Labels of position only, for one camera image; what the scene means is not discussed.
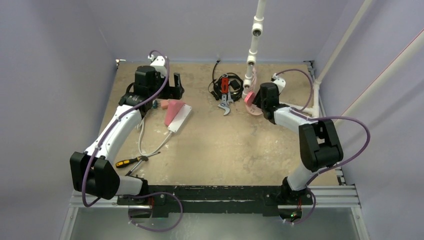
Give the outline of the teal USB charger plug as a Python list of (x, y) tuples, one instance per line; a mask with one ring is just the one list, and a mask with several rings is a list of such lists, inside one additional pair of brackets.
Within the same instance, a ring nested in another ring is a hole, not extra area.
[(156, 101), (156, 100), (154, 100), (153, 102), (152, 102), (152, 107), (151, 107), (152, 109), (157, 109), (158, 108), (158, 102)]

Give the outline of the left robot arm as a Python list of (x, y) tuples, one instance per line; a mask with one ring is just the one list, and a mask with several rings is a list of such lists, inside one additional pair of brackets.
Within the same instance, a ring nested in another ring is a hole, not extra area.
[(129, 196), (138, 205), (149, 199), (148, 181), (142, 177), (119, 175), (113, 167), (114, 160), (132, 130), (146, 116), (156, 99), (180, 100), (185, 92), (181, 76), (173, 74), (174, 85), (169, 75), (162, 76), (153, 66), (139, 66), (118, 107), (101, 134), (83, 152), (74, 152), (70, 157), (73, 188), (82, 193), (82, 202), (90, 207), (87, 196), (96, 200), (110, 200), (115, 196)]

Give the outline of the round pink socket base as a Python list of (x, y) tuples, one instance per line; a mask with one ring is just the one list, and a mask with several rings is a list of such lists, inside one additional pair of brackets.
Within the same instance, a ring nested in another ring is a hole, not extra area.
[(261, 116), (263, 114), (262, 109), (255, 104), (245, 104), (247, 112), (252, 116)]

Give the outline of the pink plug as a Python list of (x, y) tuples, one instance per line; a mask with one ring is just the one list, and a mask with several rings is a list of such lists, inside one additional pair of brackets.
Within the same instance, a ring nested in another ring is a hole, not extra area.
[(246, 106), (250, 107), (254, 101), (256, 97), (255, 92), (250, 91), (244, 98), (244, 103), (246, 104)]

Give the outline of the pink power strip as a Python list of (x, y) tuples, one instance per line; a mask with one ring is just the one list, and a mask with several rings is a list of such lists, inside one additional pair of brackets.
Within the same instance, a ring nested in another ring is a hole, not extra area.
[(168, 101), (164, 124), (169, 126), (174, 120), (176, 115), (180, 112), (181, 108), (185, 105), (185, 102), (181, 100), (170, 99)]

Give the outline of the salmon pink USB charger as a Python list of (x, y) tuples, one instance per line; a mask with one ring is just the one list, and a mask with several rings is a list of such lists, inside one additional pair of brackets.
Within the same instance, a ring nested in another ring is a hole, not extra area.
[(169, 101), (167, 99), (160, 101), (160, 107), (165, 110), (169, 107)]

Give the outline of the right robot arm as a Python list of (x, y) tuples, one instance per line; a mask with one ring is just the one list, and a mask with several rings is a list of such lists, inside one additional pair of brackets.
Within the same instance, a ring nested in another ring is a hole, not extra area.
[(279, 89), (275, 83), (260, 85), (259, 100), (266, 120), (298, 134), (300, 164), (283, 179), (277, 195), (284, 202), (292, 204), (300, 198), (319, 170), (330, 168), (343, 159), (343, 149), (332, 120), (312, 120), (289, 105), (280, 103)]

